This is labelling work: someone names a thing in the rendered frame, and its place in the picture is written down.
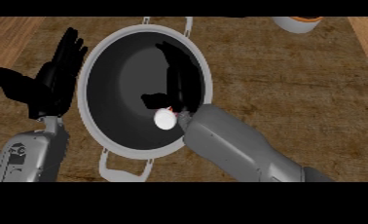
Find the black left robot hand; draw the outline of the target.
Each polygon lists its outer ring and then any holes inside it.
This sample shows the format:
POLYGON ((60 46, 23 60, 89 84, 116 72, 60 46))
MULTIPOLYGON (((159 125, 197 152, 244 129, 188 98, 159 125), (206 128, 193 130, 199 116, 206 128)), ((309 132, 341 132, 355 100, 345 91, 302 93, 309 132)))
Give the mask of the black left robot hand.
POLYGON ((69 112, 86 52, 79 31, 70 27, 54 58, 43 64, 35 78, 0 67, 0 89, 12 100, 27 104, 32 119, 63 117, 69 112))

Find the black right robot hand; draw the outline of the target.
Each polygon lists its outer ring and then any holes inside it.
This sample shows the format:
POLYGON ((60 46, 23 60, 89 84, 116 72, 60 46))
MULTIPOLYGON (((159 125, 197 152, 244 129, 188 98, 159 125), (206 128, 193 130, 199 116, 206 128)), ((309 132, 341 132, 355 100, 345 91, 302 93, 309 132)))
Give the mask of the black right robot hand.
POLYGON ((168 68, 168 92, 145 93, 141 96, 148 109, 172 107, 181 113, 196 113, 203 101, 202 70, 194 65, 190 55, 169 42, 156 47, 165 53, 169 62, 168 68))

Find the grey pot with dark interior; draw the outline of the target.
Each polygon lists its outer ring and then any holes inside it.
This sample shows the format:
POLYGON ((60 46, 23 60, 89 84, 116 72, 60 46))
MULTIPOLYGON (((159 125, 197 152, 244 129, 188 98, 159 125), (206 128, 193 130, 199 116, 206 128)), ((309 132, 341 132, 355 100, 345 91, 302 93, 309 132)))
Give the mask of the grey pot with dark interior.
POLYGON ((169 42, 202 70, 203 101, 213 99, 213 80, 202 51, 190 40, 193 18, 182 32, 145 20, 116 31, 97 45, 79 75, 79 113, 103 146, 100 174, 111 182, 144 182, 154 160, 185 147, 181 127, 162 130, 159 109, 145 107, 141 96, 168 92, 169 62, 156 47, 169 42))

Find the white can with red rim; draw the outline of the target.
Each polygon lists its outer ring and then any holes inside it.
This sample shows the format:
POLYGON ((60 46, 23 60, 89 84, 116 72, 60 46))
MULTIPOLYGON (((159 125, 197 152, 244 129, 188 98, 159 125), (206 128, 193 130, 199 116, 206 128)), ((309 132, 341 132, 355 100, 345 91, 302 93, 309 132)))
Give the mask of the white can with red rim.
POLYGON ((156 126, 169 131, 178 124, 178 114, 174 111, 172 107, 160 108, 154 114, 154 123, 156 126))

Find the white cup with orange rim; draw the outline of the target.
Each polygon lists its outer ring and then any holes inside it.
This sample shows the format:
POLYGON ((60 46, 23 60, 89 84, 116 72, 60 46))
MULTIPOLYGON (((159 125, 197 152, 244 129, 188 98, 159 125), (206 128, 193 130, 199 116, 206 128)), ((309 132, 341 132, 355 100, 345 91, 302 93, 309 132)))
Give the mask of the white cup with orange rim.
POLYGON ((323 17, 273 17, 275 24, 281 29, 292 33, 308 33, 320 24, 323 17))

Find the brown textured placemat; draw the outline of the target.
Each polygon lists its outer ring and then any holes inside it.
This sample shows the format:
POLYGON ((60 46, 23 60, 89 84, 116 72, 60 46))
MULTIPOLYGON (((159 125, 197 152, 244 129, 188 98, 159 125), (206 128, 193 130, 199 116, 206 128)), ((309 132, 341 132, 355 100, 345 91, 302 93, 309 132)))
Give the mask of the brown textured placemat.
MULTIPOLYGON (((0 66, 33 77, 67 28, 89 49, 141 18, 0 18, 0 66)), ((265 134, 274 147, 336 181, 368 181, 368 18, 324 18, 307 34, 271 18, 196 18, 191 40, 213 75, 215 103, 265 134)), ((103 147, 80 121, 77 100, 66 115, 72 134, 63 182, 103 182, 103 147)), ((0 92, 0 149, 24 131, 43 129, 27 106, 0 92)), ((184 147, 156 160, 148 181, 236 181, 184 147)))

